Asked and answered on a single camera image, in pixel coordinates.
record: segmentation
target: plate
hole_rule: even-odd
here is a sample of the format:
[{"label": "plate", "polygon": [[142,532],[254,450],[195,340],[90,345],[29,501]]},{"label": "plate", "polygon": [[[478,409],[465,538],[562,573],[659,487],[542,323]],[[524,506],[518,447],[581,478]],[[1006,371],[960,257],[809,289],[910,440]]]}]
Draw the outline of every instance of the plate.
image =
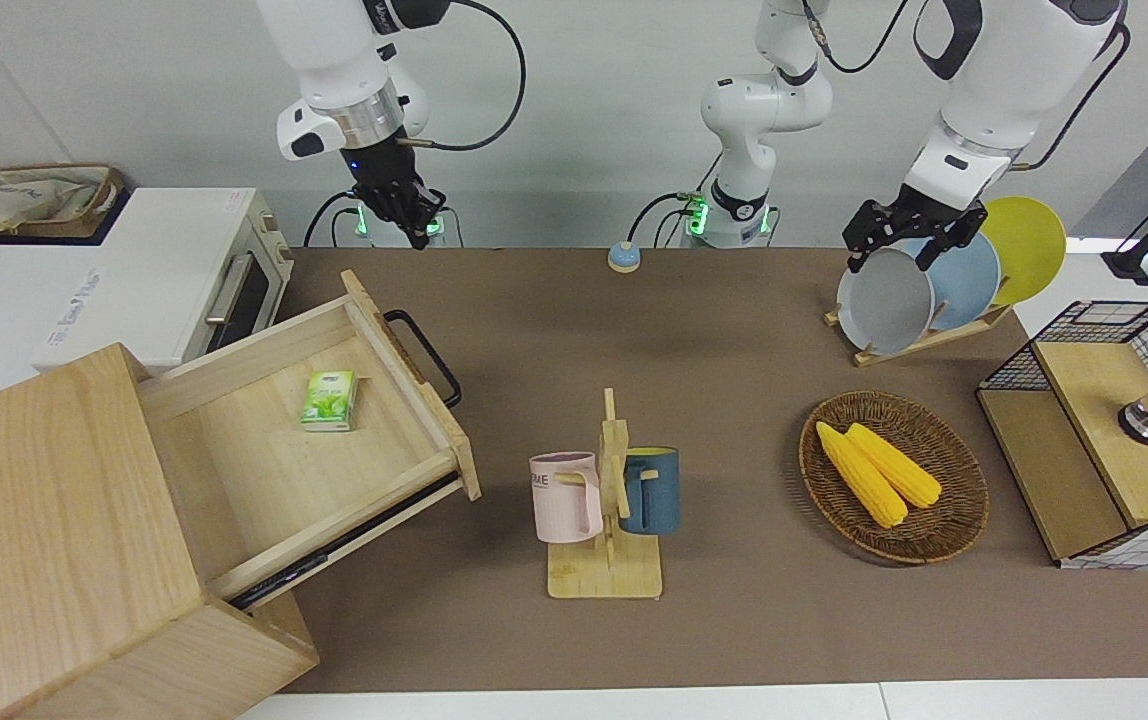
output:
[{"label": "plate", "polygon": [[1054,282],[1066,256],[1066,230],[1058,214],[1040,200],[998,198],[987,206],[982,233],[995,247],[1004,287],[996,305],[1013,305],[1034,296]]},{"label": "plate", "polygon": [[[916,258],[926,242],[925,238],[914,238],[894,242],[893,247]],[[930,265],[929,274],[934,285],[934,301],[948,304],[930,323],[930,328],[953,331],[975,322],[995,299],[1000,287],[1000,258],[991,241],[977,233],[970,245],[953,247],[939,255]]]},{"label": "plate", "polygon": [[893,247],[872,251],[862,272],[845,270],[836,291],[840,330],[859,350],[894,355],[920,340],[934,316],[934,286],[916,260]]},{"label": "plate", "polygon": [[[932,506],[908,506],[907,519],[882,528],[822,451],[815,423],[844,432],[862,423],[917,462],[943,486]],[[910,400],[876,390],[847,392],[815,407],[801,433],[801,475],[824,518],[863,550],[886,560],[925,565],[970,550],[987,525],[987,483],[961,436]]]}]

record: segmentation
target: pink mug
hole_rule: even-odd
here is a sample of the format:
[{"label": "pink mug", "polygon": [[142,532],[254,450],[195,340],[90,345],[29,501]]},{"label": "pink mug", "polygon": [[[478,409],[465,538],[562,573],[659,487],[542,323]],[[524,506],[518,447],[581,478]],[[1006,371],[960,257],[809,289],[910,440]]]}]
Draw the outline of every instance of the pink mug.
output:
[{"label": "pink mug", "polygon": [[594,452],[548,452],[529,458],[534,527],[543,542],[582,542],[605,529],[602,480]]}]

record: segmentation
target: blue mug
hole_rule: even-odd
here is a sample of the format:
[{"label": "blue mug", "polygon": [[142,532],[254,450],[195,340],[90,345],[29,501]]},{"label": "blue mug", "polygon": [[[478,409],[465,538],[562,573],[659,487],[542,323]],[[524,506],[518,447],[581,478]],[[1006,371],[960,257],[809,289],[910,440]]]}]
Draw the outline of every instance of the blue mug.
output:
[{"label": "blue mug", "polygon": [[675,447],[628,448],[623,475],[630,518],[619,527],[642,536],[665,536],[680,527],[680,454]]}]

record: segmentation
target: corn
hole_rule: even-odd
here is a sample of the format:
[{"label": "corn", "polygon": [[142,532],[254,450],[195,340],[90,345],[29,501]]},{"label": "corn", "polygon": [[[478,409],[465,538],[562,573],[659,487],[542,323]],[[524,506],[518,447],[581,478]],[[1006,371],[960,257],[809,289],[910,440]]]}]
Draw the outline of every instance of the corn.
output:
[{"label": "corn", "polygon": [[876,465],[885,479],[890,481],[899,495],[902,495],[917,508],[929,508],[939,501],[943,486],[934,475],[926,473],[912,457],[903,455],[885,438],[874,433],[861,423],[850,425],[845,438],[858,448],[867,459]]},{"label": "corn", "polygon": [[827,458],[840,471],[850,490],[882,528],[893,528],[907,518],[907,505],[881,471],[847,438],[827,423],[817,423],[819,439]]}]

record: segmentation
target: oven door handle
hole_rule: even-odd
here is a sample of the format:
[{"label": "oven door handle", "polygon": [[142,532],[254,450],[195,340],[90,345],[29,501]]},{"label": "oven door handle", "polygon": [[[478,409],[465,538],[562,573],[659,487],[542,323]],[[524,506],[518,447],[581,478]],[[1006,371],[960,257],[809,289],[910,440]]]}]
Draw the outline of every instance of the oven door handle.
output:
[{"label": "oven door handle", "polygon": [[245,287],[246,279],[249,279],[253,266],[253,251],[232,258],[231,263],[227,264],[227,273],[223,276],[223,285],[218,288],[218,296],[214,297],[214,304],[209,305],[209,311],[205,313],[207,324],[226,325],[231,323],[232,313],[236,310],[236,297],[241,296],[241,288]]}]

